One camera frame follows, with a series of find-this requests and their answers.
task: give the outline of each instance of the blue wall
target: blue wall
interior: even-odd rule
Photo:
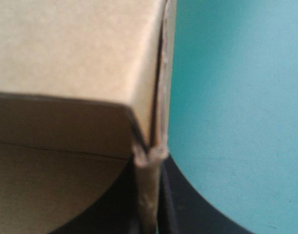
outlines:
[[[221,212],[298,234],[298,0],[178,0],[169,132]]]

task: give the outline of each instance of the cardboard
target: cardboard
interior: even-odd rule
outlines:
[[[132,154],[153,207],[142,208],[144,229],[156,227],[175,3],[0,1],[0,234],[63,225]]]

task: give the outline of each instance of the black surface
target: black surface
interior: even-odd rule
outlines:
[[[134,167],[130,160],[98,201],[51,234],[139,234],[136,196]]]
[[[180,234],[251,234],[209,204],[190,185],[171,157],[164,166]]]

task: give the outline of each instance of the brown cardboard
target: brown cardboard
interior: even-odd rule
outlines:
[[[130,109],[148,145],[163,6],[164,0],[0,1],[0,98],[11,94],[14,99],[40,101],[40,109],[52,117],[51,124],[56,128],[53,132],[38,130],[40,123],[33,116],[39,110],[18,112],[13,104],[8,111],[12,119],[27,115],[29,127],[18,134],[15,129],[21,122],[16,126],[13,122],[13,128],[8,135],[0,136],[0,141],[49,149],[56,149],[59,144],[57,149],[61,150],[130,155],[131,151],[112,152],[116,145],[109,144],[109,138],[115,137],[125,122],[126,112],[119,114],[111,126],[107,115],[98,119],[99,125],[107,125],[107,130],[95,126],[94,116],[88,115],[87,121],[74,114],[70,118],[76,125],[86,122],[83,128],[95,135],[96,142],[69,148],[73,144],[65,139],[69,126],[56,116],[64,103],[50,108],[42,102],[66,99],[100,104],[100,113],[106,112],[102,103]],[[8,124],[0,122],[0,132]],[[103,137],[108,131],[115,134]],[[75,138],[81,133],[73,131]],[[119,134],[131,140],[125,130]],[[48,135],[58,140],[44,141]]]
[[[62,225],[132,153],[154,232],[175,15],[174,0],[0,1],[0,234]]]
[[[0,234],[46,234],[87,209],[126,162],[0,143]]]

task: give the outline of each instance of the black curved edge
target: black curved edge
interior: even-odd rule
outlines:
[[[160,234],[252,234],[208,203],[191,186],[171,156],[164,161],[161,174],[160,194],[170,196],[172,201],[160,198],[159,215],[163,213],[162,220],[159,217]]]
[[[131,157],[117,180],[98,201],[50,234],[139,233],[137,188]]]
[[[159,234],[251,234],[209,204],[170,156],[161,166],[158,226]],[[141,234],[132,157],[98,201],[50,234]]]

